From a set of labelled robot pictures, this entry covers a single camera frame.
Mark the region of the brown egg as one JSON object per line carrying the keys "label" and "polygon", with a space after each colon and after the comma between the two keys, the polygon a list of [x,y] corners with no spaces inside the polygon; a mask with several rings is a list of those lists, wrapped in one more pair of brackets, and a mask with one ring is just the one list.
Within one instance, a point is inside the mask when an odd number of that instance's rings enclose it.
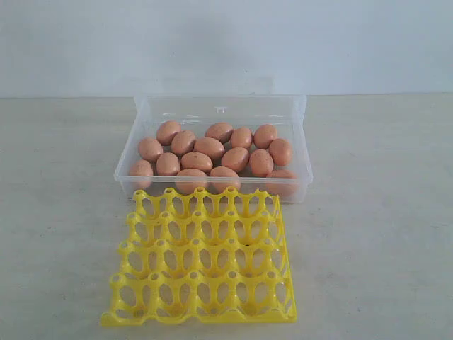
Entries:
{"label": "brown egg", "polygon": [[186,181],[177,181],[176,188],[180,193],[191,194],[198,187],[207,187],[207,175],[199,169],[187,168],[179,171],[177,177],[184,177]]}
{"label": "brown egg", "polygon": [[139,141],[138,152],[142,159],[155,163],[164,153],[161,143],[152,137],[145,137]]}
{"label": "brown egg", "polygon": [[180,160],[172,152],[165,152],[156,161],[156,172],[159,176],[176,176],[180,171]]}
{"label": "brown egg", "polygon": [[277,138],[277,128],[271,124],[261,125],[253,135],[253,143],[257,149],[267,149]]}
{"label": "brown egg", "polygon": [[293,171],[277,169],[266,176],[265,187],[273,195],[291,196],[299,189],[299,178]]}
{"label": "brown egg", "polygon": [[274,139],[268,151],[277,166],[287,166],[292,160],[292,146],[286,139]]}
{"label": "brown egg", "polygon": [[[154,170],[149,161],[140,159],[131,166],[129,175],[138,177],[150,177],[154,175]],[[151,185],[151,183],[151,180],[138,181],[135,184],[135,188],[145,190]]]}
{"label": "brown egg", "polygon": [[225,148],[217,139],[201,137],[195,141],[194,151],[206,154],[211,160],[215,161],[223,157]]}
{"label": "brown egg", "polygon": [[181,157],[180,163],[183,169],[198,169],[205,173],[213,167],[210,157],[202,152],[188,152]]}
{"label": "brown egg", "polygon": [[222,144],[227,143],[234,131],[231,124],[226,122],[215,123],[209,126],[205,132],[205,137],[210,137],[220,141]]}
{"label": "brown egg", "polygon": [[236,173],[243,171],[249,160],[249,151],[243,147],[233,147],[225,152],[222,157],[222,166],[225,166]]}
{"label": "brown egg", "polygon": [[212,183],[216,192],[221,193],[228,187],[234,187],[239,190],[241,183],[239,175],[232,169],[225,166],[217,166],[210,171],[210,176],[215,178],[221,178],[222,181],[214,181]]}
{"label": "brown egg", "polygon": [[265,149],[254,150],[249,157],[249,165],[251,173],[257,177],[266,177],[274,167],[273,158]]}
{"label": "brown egg", "polygon": [[250,149],[253,141],[252,132],[248,127],[240,127],[235,129],[230,138],[231,147],[242,147]]}
{"label": "brown egg", "polygon": [[163,145],[169,146],[173,138],[181,131],[181,125],[175,120],[167,120],[156,131],[156,139]]}
{"label": "brown egg", "polygon": [[193,151],[196,141],[195,133],[189,130],[178,132],[171,141],[171,151],[181,157]]}

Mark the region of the clear plastic container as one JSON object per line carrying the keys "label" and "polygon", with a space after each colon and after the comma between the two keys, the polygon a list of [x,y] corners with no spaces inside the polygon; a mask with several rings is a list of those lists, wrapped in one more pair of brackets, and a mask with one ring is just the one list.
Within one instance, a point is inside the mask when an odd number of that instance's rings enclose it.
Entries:
{"label": "clear plastic container", "polygon": [[[153,137],[159,126],[167,120],[180,123],[182,130],[189,130],[197,137],[204,137],[207,128],[226,122],[234,128],[248,127],[255,131],[263,124],[277,128],[277,136],[292,146],[292,161],[288,169],[299,178],[298,191],[290,196],[280,196],[283,203],[301,203],[313,181],[313,171],[304,134],[306,111],[305,95],[140,95],[134,98],[137,115],[127,142],[117,164],[114,178],[124,194],[131,198],[137,190],[135,184],[142,178],[130,176],[130,167],[139,160],[138,144],[145,137]],[[241,192],[266,190],[266,178],[253,176],[249,168],[240,175]]]}

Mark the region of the yellow plastic egg tray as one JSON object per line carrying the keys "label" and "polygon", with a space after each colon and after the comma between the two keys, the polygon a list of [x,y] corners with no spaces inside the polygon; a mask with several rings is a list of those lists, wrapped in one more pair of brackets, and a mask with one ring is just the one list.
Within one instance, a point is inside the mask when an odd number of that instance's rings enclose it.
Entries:
{"label": "yellow plastic egg tray", "polygon": [[297,320],[277,196],[200,187],[189,195],[138,190],[133,200],[102,326]]}

